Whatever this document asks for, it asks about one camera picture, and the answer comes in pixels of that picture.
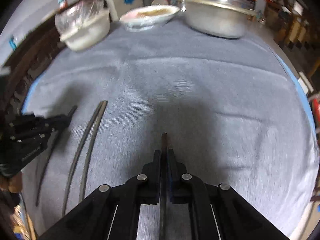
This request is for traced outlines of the person's left hand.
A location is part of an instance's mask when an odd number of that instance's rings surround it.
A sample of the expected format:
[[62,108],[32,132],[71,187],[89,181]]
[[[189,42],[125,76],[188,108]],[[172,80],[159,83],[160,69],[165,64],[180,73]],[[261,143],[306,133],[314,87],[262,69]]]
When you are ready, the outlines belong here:
[[5,178],[0,176],[0,188],[2,191],[9,191],[12,193],[19,193],[23,189],[22,172],[18,172],[12,178]]

